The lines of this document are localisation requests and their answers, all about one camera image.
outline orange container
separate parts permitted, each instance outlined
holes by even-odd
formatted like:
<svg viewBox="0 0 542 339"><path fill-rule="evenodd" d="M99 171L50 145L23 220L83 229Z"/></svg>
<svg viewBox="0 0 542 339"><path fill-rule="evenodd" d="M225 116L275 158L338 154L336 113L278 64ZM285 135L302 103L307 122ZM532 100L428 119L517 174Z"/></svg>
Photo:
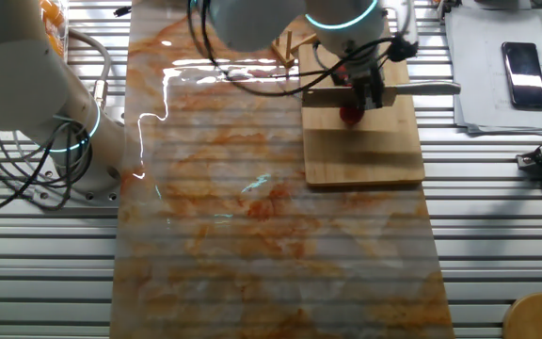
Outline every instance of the orange container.
<svg viewBox="0 0 542 339"><path fill-rule="evenodd" d="M40 0L41 18L49 42L65 61L68 56L68 0Z"/></svg>

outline translucent plastic mat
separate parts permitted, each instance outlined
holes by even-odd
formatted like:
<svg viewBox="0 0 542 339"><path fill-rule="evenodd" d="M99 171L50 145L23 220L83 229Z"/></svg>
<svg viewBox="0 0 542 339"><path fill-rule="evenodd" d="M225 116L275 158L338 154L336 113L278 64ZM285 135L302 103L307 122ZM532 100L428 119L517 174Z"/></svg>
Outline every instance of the translucent plastic mat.
<svg viewBox="0 0 542 339"><path fill-rule="evenodd" d="M422 189L307 187L299 99L227 83L177 3L132 14L111 337L454 337ZM245 85L297 86L215 49Z"/></svg>

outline glowing blue ring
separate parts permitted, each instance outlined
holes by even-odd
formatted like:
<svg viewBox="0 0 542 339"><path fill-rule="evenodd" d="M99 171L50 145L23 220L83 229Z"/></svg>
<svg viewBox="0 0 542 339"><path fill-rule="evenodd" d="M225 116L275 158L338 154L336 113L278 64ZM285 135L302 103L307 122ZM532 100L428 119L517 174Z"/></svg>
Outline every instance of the glowing blue ring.
<svg viewBox="0 0 542 339"><path fill-rule="evenodd" d="M315 21L309 14L307 14L305 16L307 17L307 19L309 19L309 22L311 22L311 24L314 24L319 28L323 28L323 29L327 29L327 30L345 29L345 28L350 27L353 24L356 24L356 23L360 22L361 20L365 19L365 17L368 16L369 13L372 12L372 10L374 10L376 5L377 5L377 0L374 0L373 3L369 6L369 8L367 8L367 10L365 10L363 12L363 14L359 15L357 18L349 21L348 23L344 23L344 24L321 24L321 23Z"/></svg>
<svg viewBox="0 0 542 339"><path fill-rule="evenodd" d="M98 127L100 126L100 107L98 106L98 120L95 121L95 125L93 126L93 129L91 130L91 133L89 133L89 138L92 138L95 135L95 131L98 130ZM81 142L77 142L73 146L71 146L68 150L73 151L79 148L79 146L84 145L87 142L86 139L82 140ZM60 150L51 150L51 153L63 153L66 152L67 149L60 149Z"/></svg>

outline smartphone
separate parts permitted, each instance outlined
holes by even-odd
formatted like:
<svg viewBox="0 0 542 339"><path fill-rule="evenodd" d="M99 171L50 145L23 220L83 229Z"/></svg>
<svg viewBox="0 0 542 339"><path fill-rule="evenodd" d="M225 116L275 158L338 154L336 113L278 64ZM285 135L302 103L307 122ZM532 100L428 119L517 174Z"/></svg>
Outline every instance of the smartphone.
<svg viewBox="0 0 542 339"><path fill-rule="evenodd" d="M534 43L502 45L512 104L520 109L542 108L542 73Z"/></svg>

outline wooden disc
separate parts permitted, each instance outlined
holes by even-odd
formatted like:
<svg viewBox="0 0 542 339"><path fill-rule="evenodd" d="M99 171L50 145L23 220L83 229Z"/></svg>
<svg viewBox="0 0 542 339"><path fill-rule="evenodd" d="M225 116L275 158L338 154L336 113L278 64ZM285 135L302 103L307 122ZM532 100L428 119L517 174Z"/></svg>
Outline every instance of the wooden disc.
<svg viewBox="0 0 542 339"><path fill-rule="evenodd" d="M503 339L542 339L542 293L518 299L503 320Z"/></svg>

